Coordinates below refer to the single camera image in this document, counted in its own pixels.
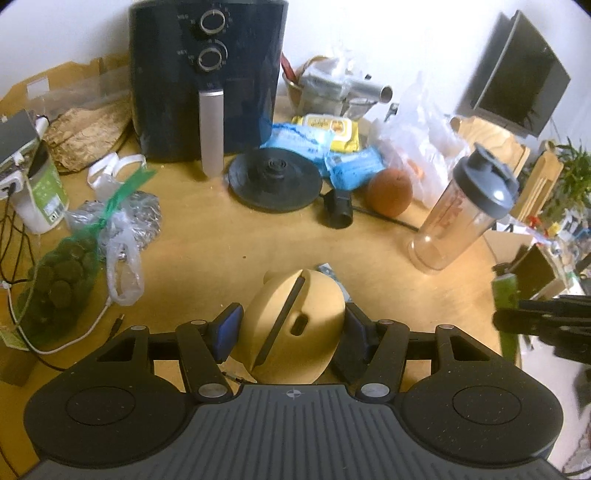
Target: small package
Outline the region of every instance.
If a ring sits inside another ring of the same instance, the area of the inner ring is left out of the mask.
[[[378,150],[369,147],[348,155],[331,153],[326,159],[326,167],[335,189],[351,191],[369,183],[384,169],[384,164]]]
[[[296,116],[293,124],[329,130],[335,134],[330,149],[333,152],[353,153],[361,148],[359,143],[359,125],[348,118],[332,115]]]
[[[330,130],[293,124],[273,124],[271,136],[261,148],[283,148],[310,160],[328,178],[326,156],[335,134]]]

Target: air fryer handle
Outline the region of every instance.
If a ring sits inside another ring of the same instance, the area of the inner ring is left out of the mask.
[[[201,163],[208,177],[223,172],[223,89],[199,91]]]

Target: clear plastic bottle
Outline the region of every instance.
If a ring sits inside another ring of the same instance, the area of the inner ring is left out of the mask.
[[[518,184],[511,170],[476,145],[461,159],[453,180],[409,245],[413,264],[425,273],[446,268],[472,245],[495,219],[513,208]]]

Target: plastic bag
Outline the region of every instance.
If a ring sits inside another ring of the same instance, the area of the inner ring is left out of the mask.
[[[125,262],[119,262],[121,256]],[[107,244],[106,264],[111,299],[124,307],[133,305],[144,294],[144,276],[138,244],[129,226]]]
[[[121,202],[154,173],[139,168],[106,202],[94,223],[61,240],[34,268],[32,285],[19,295],[16,305],[20,326],[33,345],[58,340],[76,324],[99,270],[101,230]]]
[[[86,225],[93,223],[104,207],[105,204],[103,202],[95,200],[93,202],[84,202],[77,210],[66,212],[66,222],[70,231],[76,232]],[[142,251],[160,234],[161,221],[162,214],[158,197],[152,193],[142,192],[141,190],[133,192],[121,203],[121,207],[113,214],[111,220],[99,233],[100,257],[106,257],[109,240],[120,233],[123,227],[127,225],[129,225],[133,233],[138,249]],[[125,260],[124,252],[120,253],[119,259]]]
[[[437,203],[453,167],[470,154],[468,144],[431,101],[422,75],[404,92],[395,116],[372,124],[369,143],[382,154],[386,166],[408,173],[413,197],[427,207]]]
[[[355,190],[384,169],[382,157],[374,147],[358,153],[341,155],[331,153],[326,159],[330,181],[335,189]]]
[[[331,130],[293,124],[273,124],[271,137],[261,148],[285,148],[310,160],[324,178],[328,170],[324,160],[335,137]]]

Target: black cable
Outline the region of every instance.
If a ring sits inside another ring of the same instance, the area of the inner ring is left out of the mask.
[[[564,476],[578,476],[583,475],[584,473],[591,472],[591,465],[585,468],[581,468],[581,470],[575,470],[574,472],[565,472]]]
[[[321,198],[321,199],[323,199],[324,198],[324,194],[321,193],[320,195],[318,195],[318,197]],[[410,223],[403,222],[402,220],[398,220],[396,218],[386,217],[385,215],[382,215],[381,213],[374,212],[372,210],[368,210],[368,209],[365,209],[363,207],[358,207],[356,205],[353,205],[353,210],[355,212],[364,213],[365,215],[369,215],[369,216],[372,216],[374,218],[378,218],[380,220],[385,220],[386,222],[395,223],[396,225],[400,225],[400,226],[403,226],[404,228],[408,228],[409,230],[411,230],[413,232],[418,232],[418,227],[416,227],[414,225],[411,225]]]
[[[115,321],[113,322],[113,326],[111,327],[111,331],[109,332],[109,336],[107,337],[107,340],[105,340],[105,343],[107,343],[110,340],[112,340],[113,337],[117,334],[117,332],[121,328],[121,325],[123,325],[123,319],[124,318],[125,318],[125,313],[123,315],[118,316],[115,319]]]
[[[23,229],[23,231],[25,229],[24,222],[22,224],[22,229]],[[14,270],[12,270],[12,278],[10,279],[13,284],[14,284],[14,279],[17,277],[18,264],[21,262],[22,247],[24,244],[25,244],[25,235],[22,233],[21,234],[21,242],[18,245],[17,259],[14,262]]]
[[[12,465],[12,463],[10,463],[10,460],[8,460],[6,454],[4,453],[4,450],[2,449],[2,445],[0,445],[0,455],[2,455],[2,458],[4,459],[4,462],[6,462],[6,464],[8,465],[8,468],[10,468],[10,470],[14,474],[14,476],[17,479],[20,478],[20,475],[18,474],[17,470],[14,468],[14,466]]]
[[[7,223],[7,221],[10,222],[10,227],[9,227],[10,233],[8,235],[8,240],[7,240],[6,246],[5,246],[2,254],[0,255],[0,277],[2,277],[2,280],[4,280],[9,285],[17,285],[19,283],[25,283],[25,282],[29,281],[28,278],[21,278],[19,280],[15,280],[16,272],[18,269],[18,264],[20,262],[20,257],[22,255],[22,247],[23,247],[24,240],[27,241],[29,254],[31,255],[31,261],[33,262],[33,266],[35,265],[35,260],[34,260],[34,256],[33,256],[33,248],[31,246],[31,240],[25,231],[24,222],[22,224],[22,230],[19,230],[15,224],[15,219],[16,219],[16,215],[17,215],[16,211],[14,211],[12,213],[12,217],[10,217],[10,215],[8,214],[8,208],[10,206],[10,198],[11,198],[12,194],[14,193],[15,188],[16,188],[16,185],[14,183],[12,183],[8,188],[8,193],[7,193],[7,198],[6,198],[6,206],[4,207],[4,216],[2,217],[2,220],[1,220],[2,226],[0,228],[0,249],[1,249],[2,243],[4,241],[4,232],[5,232],[6,223]],[[4,274],[4,271],[2,269],[2,263],[4,262],[4,259],[6,258],[6,255],[8,253],[8,248],[10,247],[10,244],[12,242],[12,234],[14,233],[15,230],[21,234],[21,244],[20,244],[19,251],[18,251],[17,261],[14,265],[14,272],[12,275],[12,279],[9,280],[8,277]]]

